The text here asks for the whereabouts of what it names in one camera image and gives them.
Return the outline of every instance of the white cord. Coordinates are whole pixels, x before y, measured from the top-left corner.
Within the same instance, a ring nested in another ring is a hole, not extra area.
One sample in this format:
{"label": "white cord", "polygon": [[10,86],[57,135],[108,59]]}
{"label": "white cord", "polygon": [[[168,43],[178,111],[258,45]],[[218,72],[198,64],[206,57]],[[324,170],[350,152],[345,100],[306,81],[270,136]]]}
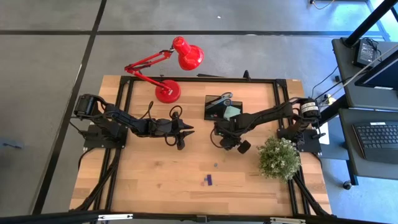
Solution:
{"label": "white cord", "polygon": [[357,74],[355,74],[353,77],[350,78],[350,80],[348,80],[346,83],[343,84],[342,87],[340,87],[338,90],[336,90],[332,95],[330,95],[326,100],[329,100],[332,96],[334,96],[337,92],[339,92],[342,88],[344,88],[346,85],[348,85],[351,81],[353,81],[359,74],[361,74],[365,69],[367,69],[369,66],[371,66],[371,64],[373,64],[374,62],[376,62],[377,60],[379,60],[379,58],[383,57],[385,54],[387,54],[388,52],[390,52],[391,50],[393,50],[394,48],[398,47],[398,44],[393,46],[390,50],[384,52],[382,55],[378,56],[378,58],[374,59],[371,63],[369,63],[367,66],[365,66],[364,68],[362,68]]}
{"label": "white cord", "polygon": [[314,0],[314,2],[312,3],[317,9],[324,9],[324,8],[326,8],[326,7],[328,7],[331,3],[333,3],[334,1],[336,1],[336,0],[332,0],[329,4],[327,4],[326,6],[323,6],[323,7],[318,7],[317,6],[317,4],[315,3],[315,0]]}

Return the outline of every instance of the computer monitor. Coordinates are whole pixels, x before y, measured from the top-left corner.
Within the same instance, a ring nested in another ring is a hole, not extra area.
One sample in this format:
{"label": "computer monitor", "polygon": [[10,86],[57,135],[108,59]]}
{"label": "computer monitor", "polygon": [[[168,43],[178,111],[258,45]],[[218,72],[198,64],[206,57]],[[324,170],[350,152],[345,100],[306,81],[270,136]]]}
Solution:
{"label": "computer monitor", "polygon": [[398,90],[398,50],[358,79],[355,85]]}

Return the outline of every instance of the red desk lamp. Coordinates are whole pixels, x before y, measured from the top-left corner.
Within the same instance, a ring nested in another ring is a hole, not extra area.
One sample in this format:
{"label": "red desk lamp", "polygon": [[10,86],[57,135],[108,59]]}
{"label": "red desk lamp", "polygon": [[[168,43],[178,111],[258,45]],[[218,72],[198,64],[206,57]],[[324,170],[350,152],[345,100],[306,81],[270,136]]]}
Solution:
{"label": "red desk lamp", "polygon": [[[181,95],[180,86],[177,82],[173,80],[164,80],[161,82],[157,82],[143,75],[141,73],[141,69],[150,67],[151,65],[154,65],[158,62],[169,59],[174,50],[177,51],[178,62],[180,64],[180,67],[184,70],[193,70],[197,68],[205,58],[205,54],[203,53],[201,48],[195,45],[189,45],[183,37],[176,37],[173,40],[173,45],[170,50],[162,50],[157,54],[154,54],[150,57],[140,60],[139,62],[124,67],[124,70],[126,72],[131,73],[142,80],[156,85],[156,98],[163,103],[173,103],[174,101],[178,100]],[[154,61],[150,61],[161,55],[163,55],[163,57]]]}

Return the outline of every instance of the lamp arm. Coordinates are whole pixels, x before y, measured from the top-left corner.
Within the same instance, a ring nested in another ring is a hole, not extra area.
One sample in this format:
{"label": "lamp arm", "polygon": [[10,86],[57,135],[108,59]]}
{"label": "lamp arm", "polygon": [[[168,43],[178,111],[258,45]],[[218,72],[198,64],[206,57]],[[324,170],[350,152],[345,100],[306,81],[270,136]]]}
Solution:
{"label": "lamp arm", "polygon": [[[154,54],[154,55],[152,55],[150,57],[144,58],[144,59],[142,59],[142,60],[140,60],[140,61],[138,61],[136,63],[130,64],[130,65],[124,67],[124,71],[126,71],[126,72],[128,72],[130,74],[133,74],[136,77],[138,77],[138,78],[140,78],[140,79],[142,79],[144,81],[147,81],[147,82],[150,82],[150,83],[152,83],[154,85],[162,87],[165,91],[170,91],[171,88],[168,87],[167,85],[164,85],[161,82],[157,82],[157,81],[155,81],[155,80],[143,75],[141,73],[141,69],[150,67],[150,66],[152,66],[152,65],[154,65],[156,63],[159,63],[159,62],[162,62],[162,61],[164,61],[166,59],[169,59],[173,52],[174,52],[174,49],[162,50],[159,53],[156,53],[156,54]],[[159,56],[163,56],[163,57],[158,58],[158,59],[156,59],[154,61],[151,61],[152,59],[157,58]]]}

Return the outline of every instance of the lamp base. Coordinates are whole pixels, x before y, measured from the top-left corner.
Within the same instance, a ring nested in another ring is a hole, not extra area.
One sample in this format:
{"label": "lamp base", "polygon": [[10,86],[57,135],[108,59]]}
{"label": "lamp base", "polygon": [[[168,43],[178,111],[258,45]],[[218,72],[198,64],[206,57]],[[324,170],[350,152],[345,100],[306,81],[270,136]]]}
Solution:
{"label": "lamp base", "polygon": [[178,85],[178,83],[173,80],[164,80],[162,81],[162,83],[170,87],[172,91],[167,91],[164,90],[162,87],[157,86],[155,89],[156,98],[162,103],[176,102],[181,95],[180,85]]}

